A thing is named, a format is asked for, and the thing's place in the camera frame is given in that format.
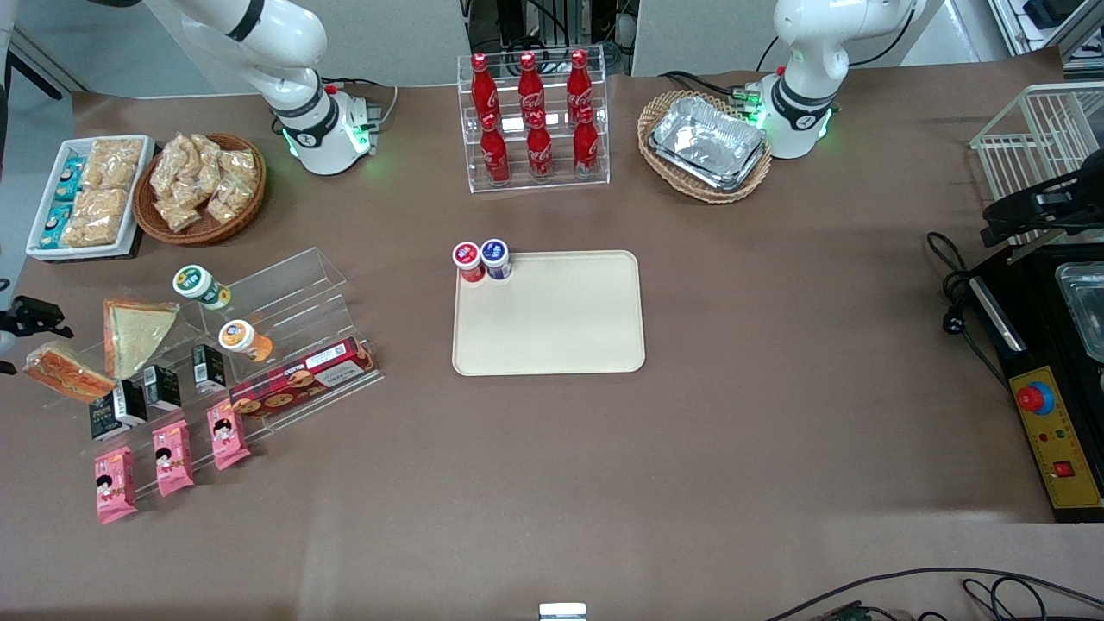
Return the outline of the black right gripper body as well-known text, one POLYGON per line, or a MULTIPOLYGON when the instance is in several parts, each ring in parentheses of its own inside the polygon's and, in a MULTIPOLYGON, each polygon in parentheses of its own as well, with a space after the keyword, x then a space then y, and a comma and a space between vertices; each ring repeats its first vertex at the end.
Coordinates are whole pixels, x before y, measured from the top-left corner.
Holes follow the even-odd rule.
POLYGON ((15 296, 7 310, 1 310, 1 333, 12 337, 25 337, 38 333, 38 322, 32 318, 35 302, 28 296, 15 296))

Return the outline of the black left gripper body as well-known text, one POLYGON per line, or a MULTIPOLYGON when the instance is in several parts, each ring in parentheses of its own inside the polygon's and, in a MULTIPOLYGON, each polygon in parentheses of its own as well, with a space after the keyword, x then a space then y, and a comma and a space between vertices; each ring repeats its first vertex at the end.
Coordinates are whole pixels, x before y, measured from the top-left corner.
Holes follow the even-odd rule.
POLYGON ((1103 169, 1084 166, 1074 173, 1034 185, 1032 229, 1061 229, 1070 235, 1101 229, 1103 215, 1103 169))

